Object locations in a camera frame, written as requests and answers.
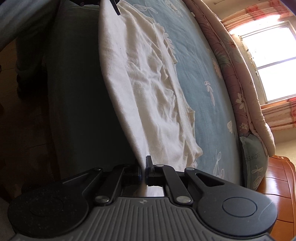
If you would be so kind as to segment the green flower pillow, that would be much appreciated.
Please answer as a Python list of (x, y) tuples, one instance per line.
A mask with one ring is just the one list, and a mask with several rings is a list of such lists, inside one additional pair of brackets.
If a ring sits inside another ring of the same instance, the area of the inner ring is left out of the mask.
[(266, 174), (269, 156), (253, 134), (240, 137), (240, 143), (243, 152), (243, 183), (246, 188), (256, 191)]

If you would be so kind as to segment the white long-sleeve printed shirt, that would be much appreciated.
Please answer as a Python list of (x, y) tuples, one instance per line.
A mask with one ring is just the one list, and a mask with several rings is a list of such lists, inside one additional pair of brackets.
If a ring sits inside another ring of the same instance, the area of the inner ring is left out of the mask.
[(103, 79), (124, 134), (142, 169), (147, 156), (177, 171), (195, 168), (203, 154), (195, 112), (181, 89), (165, 29), (126, 1), (99, 7)]

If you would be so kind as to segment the orange wooden headboard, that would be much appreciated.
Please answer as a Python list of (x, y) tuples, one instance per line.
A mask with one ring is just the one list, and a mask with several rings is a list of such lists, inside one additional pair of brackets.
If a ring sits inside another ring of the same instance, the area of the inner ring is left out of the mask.
[(295, 239), (295, 166), (284, 156), (272, 156), (258, 192), (270, 198), (278, 215), (271, 236), (275, 240)]

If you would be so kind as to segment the bright window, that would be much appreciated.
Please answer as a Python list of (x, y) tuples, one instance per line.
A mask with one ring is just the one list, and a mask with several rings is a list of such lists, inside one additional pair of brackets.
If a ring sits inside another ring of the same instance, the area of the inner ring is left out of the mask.
[(295, 28), (291, 22), (266, 18), (230, 31), (254, 67), (262, 103), (295, 96)]

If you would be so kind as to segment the blue floral bed sheet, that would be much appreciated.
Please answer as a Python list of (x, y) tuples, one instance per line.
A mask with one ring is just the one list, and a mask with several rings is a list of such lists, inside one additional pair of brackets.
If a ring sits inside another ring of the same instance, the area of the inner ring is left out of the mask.
[[(203, 150), (197, 167), (240, 184), (241, 150), (219, 60), (181, 1), (131, 1), (165, 29)], [(62, 178), (132, 159), (101, 76), (99, 7), (71, 1), (3, 1), (1, 47), (16, 40), (18, 96), (51, 126), (52, 169)]]

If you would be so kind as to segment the pink striped curtain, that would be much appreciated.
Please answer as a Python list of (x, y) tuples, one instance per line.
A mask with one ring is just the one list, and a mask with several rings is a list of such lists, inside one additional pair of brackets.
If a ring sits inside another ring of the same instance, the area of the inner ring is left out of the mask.
[(295, 15), (282, 1), (263, 1), (223, 18), (222, 24), (254, 68), (271, 130), (295, 128)]

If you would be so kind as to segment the pink floral folded quilt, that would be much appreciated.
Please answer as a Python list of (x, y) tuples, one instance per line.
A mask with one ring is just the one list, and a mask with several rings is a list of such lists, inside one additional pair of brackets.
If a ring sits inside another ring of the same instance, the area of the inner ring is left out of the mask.
[(265, 154), (275, 154), (274, 137), (262, 114), (250, 71), (236, 43), (203, 1), (185, 1), (194, 14), (219, 65), (230, 97), (239, 136), (255, 135)]

